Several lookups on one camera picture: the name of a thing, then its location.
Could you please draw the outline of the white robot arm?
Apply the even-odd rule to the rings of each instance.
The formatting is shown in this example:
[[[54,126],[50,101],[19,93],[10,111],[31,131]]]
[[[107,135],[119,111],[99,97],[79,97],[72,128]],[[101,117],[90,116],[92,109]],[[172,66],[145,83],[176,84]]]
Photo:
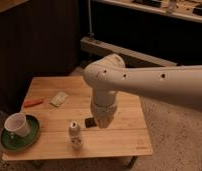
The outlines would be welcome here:
[[[114,119],[119,91],[202,111],[202,65],[126,68],[111,54],[87,65],[83,78],[92,89],[90,110],[101,129]]]

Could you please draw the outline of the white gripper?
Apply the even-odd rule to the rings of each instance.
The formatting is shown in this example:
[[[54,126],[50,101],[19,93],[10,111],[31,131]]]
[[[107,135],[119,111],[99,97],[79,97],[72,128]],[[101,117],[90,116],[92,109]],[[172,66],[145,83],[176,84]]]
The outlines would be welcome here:
[[[100,107],[92,103],[90,109],[95,123],[99,128],[103,129],[107,128],[113,121],[117,106],[113,104],[107,107]]]

